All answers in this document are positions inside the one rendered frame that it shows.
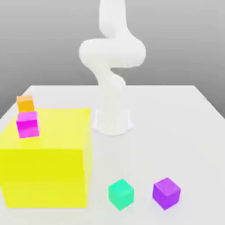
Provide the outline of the small teal cube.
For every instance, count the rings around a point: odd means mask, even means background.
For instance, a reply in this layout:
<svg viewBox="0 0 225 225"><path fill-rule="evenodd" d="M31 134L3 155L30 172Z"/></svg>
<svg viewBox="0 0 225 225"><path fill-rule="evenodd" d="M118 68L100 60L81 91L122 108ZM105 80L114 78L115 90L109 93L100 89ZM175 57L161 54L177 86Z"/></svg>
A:
<svg viewBox="0 0 225 225"><path fill-rule="evenodd" d="M122 210L134 202L134 188L124 179L111 184L108 188L109 201Z"/></svg>

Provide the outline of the small magenta cube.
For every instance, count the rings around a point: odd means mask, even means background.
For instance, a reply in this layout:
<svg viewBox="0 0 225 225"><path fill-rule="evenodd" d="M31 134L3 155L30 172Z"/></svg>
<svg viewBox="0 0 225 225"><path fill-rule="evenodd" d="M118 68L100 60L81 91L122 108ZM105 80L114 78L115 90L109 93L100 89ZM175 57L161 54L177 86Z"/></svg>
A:
<svg viewBox="0 0 225 225"><path fill-rule="evenodd" d="M16 119L20 138L38 137L40 135L38 112L20 112Z"/></svg>

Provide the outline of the small orange cube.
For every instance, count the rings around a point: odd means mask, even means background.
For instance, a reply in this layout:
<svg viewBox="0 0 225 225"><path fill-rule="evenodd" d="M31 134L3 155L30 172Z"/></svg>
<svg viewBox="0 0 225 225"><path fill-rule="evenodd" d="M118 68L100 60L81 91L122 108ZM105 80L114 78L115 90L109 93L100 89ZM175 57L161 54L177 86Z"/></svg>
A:
<svg viewBox="0 0 225 225"><path fill-rule="evenodd" d="M35 111L32 95L17 96L16 100L20 113Z"/></svg>

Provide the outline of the small purple cube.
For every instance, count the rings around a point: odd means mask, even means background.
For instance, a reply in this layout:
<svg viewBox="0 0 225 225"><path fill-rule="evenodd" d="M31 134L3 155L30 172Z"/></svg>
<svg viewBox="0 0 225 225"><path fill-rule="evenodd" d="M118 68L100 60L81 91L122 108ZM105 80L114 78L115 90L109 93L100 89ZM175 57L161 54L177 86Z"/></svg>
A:
<svg viewBox="0 0 225 225"><path fill-rule="evenodd" d="M152 197L164 209L174 206L179 202L181 188L170 178L154 183Z"/></svg>

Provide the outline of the large yellow box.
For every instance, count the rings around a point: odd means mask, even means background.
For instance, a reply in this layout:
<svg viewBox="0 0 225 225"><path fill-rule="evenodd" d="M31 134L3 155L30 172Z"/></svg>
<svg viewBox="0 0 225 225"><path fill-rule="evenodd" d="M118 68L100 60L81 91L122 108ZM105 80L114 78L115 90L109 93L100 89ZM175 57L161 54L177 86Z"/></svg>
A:
<svg viewBox="0 0 225 225"><path fill-rule="evenodd" d="M38 109L40 135L0 134L0 188L7 207L86 207L92 169L90 109Z"/></svg>

